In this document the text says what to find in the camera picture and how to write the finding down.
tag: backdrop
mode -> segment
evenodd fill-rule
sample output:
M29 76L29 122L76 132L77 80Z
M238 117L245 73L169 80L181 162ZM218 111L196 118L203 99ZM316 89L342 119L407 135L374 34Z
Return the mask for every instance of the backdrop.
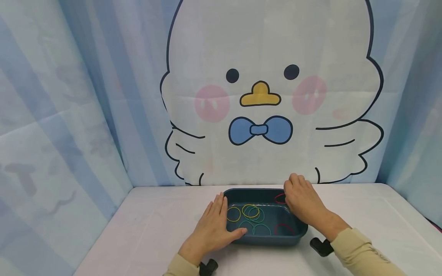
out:
M0 274L72 275L133 185L374 182L383 161L442 224L441 12L1 0Z
M0 1L0 275L72 275L132 189L56 1Z
M379 173L442 227L442 2L432 1Z
M62 1L134 186L375 181L427 4Z

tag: dark blue tray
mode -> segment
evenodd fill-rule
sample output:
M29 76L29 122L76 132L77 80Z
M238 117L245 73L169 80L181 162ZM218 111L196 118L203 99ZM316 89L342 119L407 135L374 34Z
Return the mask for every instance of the dark blue tray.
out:
M261 208L264 212L263 224L270 228L269 230L264 226L258 226L255 228L255 234L253 234L253 228L250 223L243 223L241 227L248 229L247 234L235 241L237 244L259 245L259 246L294 246L298 244L300 239L305 235L308 229L308 225L300 221L295 215L293 215L286 204L279 204L275 201L275 197L284 193L283 189L229 189L224 192L227 197L230 207L237 207L240 210L246 204L253 204ZM278 202L285 202L285 196L282 195L277 198ZM257 214L255 210L251 210L250 216ZM227 217L230 220L236 220L238 218L238 210L232 208L228 211ZM253 220L261 221L263 218L253 218ZM227 221L227 230L233 231L239 227L239 225L245 221L246 218L241 214L241 218L237 222ZM277 234L275 234L275 227L279 224L285 224L289 226L293 232L285 227L279 226L277 228Z

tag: yellow rubber band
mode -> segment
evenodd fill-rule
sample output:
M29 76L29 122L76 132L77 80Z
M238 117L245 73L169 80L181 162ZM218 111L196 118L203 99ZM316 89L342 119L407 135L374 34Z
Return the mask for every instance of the yellow rubber band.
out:
M230 209L232 209L232 208L238 210L238 212L240 213L240 216L238 217L237 220L229 220L229 218L227 218L227 220L230 221L230 222L237 222L237 221L240 220L240 218L241 218L241 211L240 211L240 209L239 209L238 207L232 206L232 207L230 207L229 209L227 209L227 212L228 212Z
M252 206L252 207L255 207L256 209L258 209L258 214L254 215L254 216L248 216L248 215L246 215L246 214L244 213L244 208L245 208L246 206ZM249 219L253 219L253 218L259 216L259 208L256 207L256 206L253 205L253 204L246 204L246 205L244 205L243 208L241 209L241 212L243 213L243 215L244 215L246 218L249 218Z

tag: yellow beak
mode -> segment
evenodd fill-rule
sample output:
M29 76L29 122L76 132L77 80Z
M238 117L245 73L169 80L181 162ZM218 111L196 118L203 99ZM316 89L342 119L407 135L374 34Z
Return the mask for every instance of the yellow beak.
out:
M251 88L251 93L241 96L242 106L277 106L281 102L281 96L270 93L269 85L264 81L255 83Z

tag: black handle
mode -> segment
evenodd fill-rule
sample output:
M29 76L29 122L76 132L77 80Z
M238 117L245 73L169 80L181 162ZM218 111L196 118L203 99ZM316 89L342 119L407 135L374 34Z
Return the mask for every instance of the black handle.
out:
M327 257L331 253L333 253L334 249L330 245L328 240L321 242L318 238L313 238L310 241L310 246L319 254L321 257Z
M210 259L207 264L199 263L199 276L212 276L218 268L218 263L214 259Z

